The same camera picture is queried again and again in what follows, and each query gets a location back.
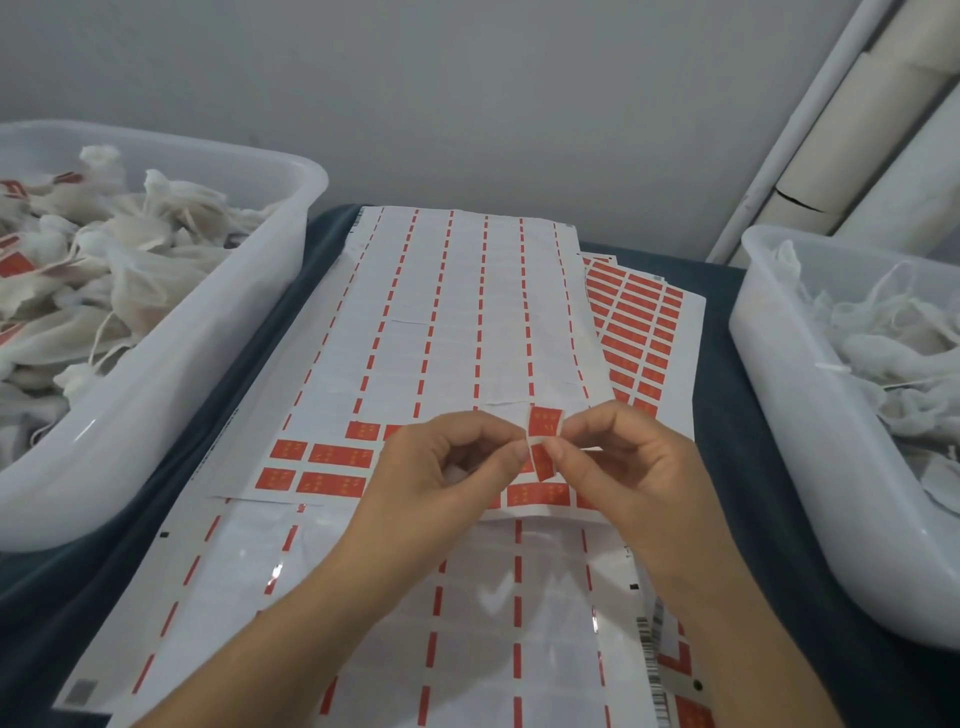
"hand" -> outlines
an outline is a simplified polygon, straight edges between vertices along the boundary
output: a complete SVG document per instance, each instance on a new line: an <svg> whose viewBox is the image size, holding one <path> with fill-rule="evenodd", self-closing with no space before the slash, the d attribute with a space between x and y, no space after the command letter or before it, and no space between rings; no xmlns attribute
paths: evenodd
<svg viewBox="0 0 960 728"><path fill-rule="evenodd" d="M700 453L683 435L609 401L568 418L560 437L544 444L566 482L616 527L681 621L704 605L722 607L733 595L753 593ZM580 449L593 447L601 449Z"/></svg>
<svg viewBox="0 0 960 728"><path fill-rule="evenodd" d="M366 575L362 591L377 594L374 609L383 617L442 562L528 457L523 429L487 412L402 427L330 556Z"/></svg>

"gray wall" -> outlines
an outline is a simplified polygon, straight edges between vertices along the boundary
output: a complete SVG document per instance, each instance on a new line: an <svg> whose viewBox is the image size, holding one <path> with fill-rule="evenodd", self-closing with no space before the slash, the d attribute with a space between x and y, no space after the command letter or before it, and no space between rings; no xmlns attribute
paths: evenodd
<svg viewBox="0 0 960 728"><path fill-rule="evenodd" d="M856 0L8 0L0 117L294 152L324 206L703 257Z"/></svg>

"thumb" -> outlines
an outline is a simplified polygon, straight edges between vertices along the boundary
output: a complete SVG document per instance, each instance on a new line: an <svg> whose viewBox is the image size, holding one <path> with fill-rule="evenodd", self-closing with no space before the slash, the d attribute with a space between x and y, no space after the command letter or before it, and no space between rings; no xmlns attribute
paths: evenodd
<svg viewBox="0 0 960 728"><path fill-rule="evenodd" d="M514 481L529 459L527 441L514 440L495 450L473 475L446 490L450 497L457 501L457 510L464 514L470 513L476 520L483 515L500 491Z"/></svg>
<svg viewBox="0 0 960 728"><path fill-rule="evenodd" d="M603 472L593 458L560 437L543 442L547 454L567 485L589 500L611 523L621 512L623 486Z"/></svg>

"fingernail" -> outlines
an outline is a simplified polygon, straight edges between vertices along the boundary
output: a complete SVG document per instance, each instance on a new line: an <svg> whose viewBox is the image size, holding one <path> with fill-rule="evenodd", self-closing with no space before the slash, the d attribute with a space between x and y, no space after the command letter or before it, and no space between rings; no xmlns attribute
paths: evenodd
<svg viewBox="0 0 960 728"><path fill-rule="evenodd" d="M514 443L511 445L514 449L514 455L516 459L521 463L525 463L530 459L530 448L527 446L526 440L514 440Z"/></svg>
<svg viewBox="0 0 960 728"><path fill-rule="evenodd" d="M543 449L546 450L546 453L550 456L550 459L555 463L559 462L564 456L564 448L559 442L557 442L557 438L555 437L548 437L546 440L544 440Z"/></svg>

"translucent plastic tub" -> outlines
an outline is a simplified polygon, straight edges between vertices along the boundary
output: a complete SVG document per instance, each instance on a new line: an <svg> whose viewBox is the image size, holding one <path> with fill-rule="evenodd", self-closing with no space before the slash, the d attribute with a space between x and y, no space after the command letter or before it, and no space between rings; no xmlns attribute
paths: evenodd
<svg viewBox="0 0 960 728"><path fill-rule="evenodd" d="M791 239L811 294L862 301L906 259L919 298L945 306L960 268L758 226L730 320L737 350L834 575L860 607L906 638L960 649L960 519L927 497L893 439L845 375L771 251Z"/></svg>
<svg viewBox="0 0 960 728"><path fill-rule="evenodd" d="M324 192L309 159L74 121L0 124L0 178L76 168L112 144L127 186L155 167L225 192L234 206L283 205L99 382L36 448L0 472L0 551L89 533L140 489L300 270L307 209Z"/></svg>

